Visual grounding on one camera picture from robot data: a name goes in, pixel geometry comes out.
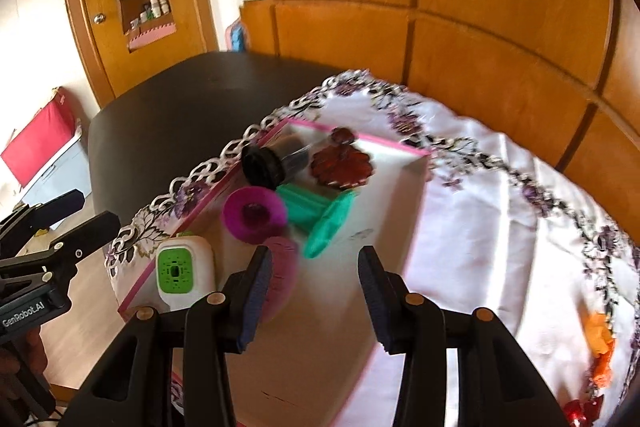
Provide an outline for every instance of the white bottle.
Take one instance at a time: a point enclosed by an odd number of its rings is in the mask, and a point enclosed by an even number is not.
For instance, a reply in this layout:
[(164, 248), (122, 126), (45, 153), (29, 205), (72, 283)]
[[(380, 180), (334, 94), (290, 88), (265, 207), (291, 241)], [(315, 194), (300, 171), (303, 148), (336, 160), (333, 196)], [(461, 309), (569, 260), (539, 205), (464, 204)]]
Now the white bottle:
[(171, 11), (166, 0), (160, 0), (160, 9), (162, 10), (162, 15), (167, 15)]
[(158, 293), (171, 311), (190, 308), (216, 291), (214, 255), (209, 241), (181, 235), (162, 241), (156, 254)]
[(158, 0), (151, 0), (151, 11), (153, 12), (154, 17), (156, 19), (162, 15), (162, 11), (160, 9), (160, 4), (158, 3)]

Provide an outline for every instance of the purple bowl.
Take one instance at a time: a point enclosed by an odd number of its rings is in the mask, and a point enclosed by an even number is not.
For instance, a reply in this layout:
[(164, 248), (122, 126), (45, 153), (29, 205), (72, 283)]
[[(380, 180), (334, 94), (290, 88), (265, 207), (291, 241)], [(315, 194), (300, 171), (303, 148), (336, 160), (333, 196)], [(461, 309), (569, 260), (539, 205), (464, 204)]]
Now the purple bowl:
[(268, 188), (238, 188), (226, 198), (222, 222), (236, 239), (260, 245), (268, 237), (282, 234), (287, 225), (287, 207)]

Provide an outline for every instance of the floral embroidered tablecloth border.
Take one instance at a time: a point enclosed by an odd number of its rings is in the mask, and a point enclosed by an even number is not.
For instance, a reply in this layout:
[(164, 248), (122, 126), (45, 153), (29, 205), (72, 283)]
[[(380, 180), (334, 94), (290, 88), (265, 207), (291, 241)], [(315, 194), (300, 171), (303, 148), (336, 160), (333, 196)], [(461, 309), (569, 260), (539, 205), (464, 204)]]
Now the floral embroidered tablecloth border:
[[(611, 261), (613, 258), (623, 259), (640, 272), (640, 247), (610, 217), (607, 217), (607, 224), (598, 229), (592, 217), (556, 198), (551, 190), (535, 181), (532, 175), (511, 168), (499, 156), (481, 152), (475, 139), (430, 134), (420, 122), (419, 114), (412, 110), (424, 102), (424, 97), (404, 86), (378, 80), (366, 70), (345, 71), (329, 77), (321, 86), (293, 100), (289, 105), (274, 110), (259, 124), (249, 126), (241, 139), (226, 145), (219, 158), (206, 160), (197, 165), (187, 177), (174, 179), (167, 194), (155, 198), (134, 216), (130, 225), (120, 230), (105, 259), (110, 277), (116, 277), (118, 267), (130, 263), (135, 256), (152, 259), (159, 243), (177, 230), (181, 220), (220, 181), (225, 172), (239, 161), (245, 145), (259, 140), (283, 118), (309, 120), (329, 96), (350, 96), (355, 92), (367, 93), (373, 107), (386, 112), (389, 126), (398, 133), (399, 142), (431, 150), (432, 168), (445, 186), (460, 190), (466, 176), (482, 169), (498, 169), (508, 175), (511, 184), (521, 190), (522, 196), (541, 218), (564, 216), (571, 220), (584, 244), (582, 254), (585, 276), (593, 280), (594, 289), (602, 296), (606, 324), (613, 332), (618, 289), (613, 279)], [(619, 402), (628, 391), (640, 360), (640, 285), (635, 302), (635, 326), (631, 341), (632, 359)], [(600, 390), (593, 378), (588, 378), (585, 391), (587, 400), (598, 396)]]

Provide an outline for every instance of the screw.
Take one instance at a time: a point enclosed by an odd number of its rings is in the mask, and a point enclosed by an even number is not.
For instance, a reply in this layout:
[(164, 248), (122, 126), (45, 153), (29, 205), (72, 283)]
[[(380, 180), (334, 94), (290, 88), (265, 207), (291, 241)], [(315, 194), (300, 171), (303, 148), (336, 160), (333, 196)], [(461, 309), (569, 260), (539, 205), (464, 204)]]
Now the screw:
[(494, 320), (494, 312), (487, 308), (478, 308), (476, 310), (476, 317), (478, 317), (482, 322), (491, 322)]
[(140, 308), (136, 313), (136, 317), (141, 321), (148, 321), (151, 317), (154, 316), (153, 308)]
[(207, 297), (207, 302), (212, 306), (215, 306), (216, 304), (222, 304), (225, 299), (225, 294), (223, 294), (222, 292), (213, 292), (210, 293)]
[(419, 293), (407, 293), (404, 296), (404, 301), (411, 306), (420, 306), (424, 302), (424, 297)]

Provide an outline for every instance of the orange flower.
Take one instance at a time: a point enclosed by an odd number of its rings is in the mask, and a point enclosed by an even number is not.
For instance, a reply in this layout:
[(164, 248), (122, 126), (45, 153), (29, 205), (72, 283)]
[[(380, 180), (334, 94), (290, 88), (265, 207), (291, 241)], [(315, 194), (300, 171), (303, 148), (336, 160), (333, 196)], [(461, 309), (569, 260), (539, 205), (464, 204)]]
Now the orange flower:
[(613, 341), (606, 318), (605, 314), (593, 313), (584, 323), (584, 336), (594, 357), (605, 355)]
[(607, 344), (607, 352), (604, 355), (600, 355), (596, 360), (596, 367), (593, 370), (593, 383), (599, 388), (608, 387), (611, 384), (612, 371), (609, 367), (609, 362), (611, 362), (615, 347), (616, 341), (611, 340)]

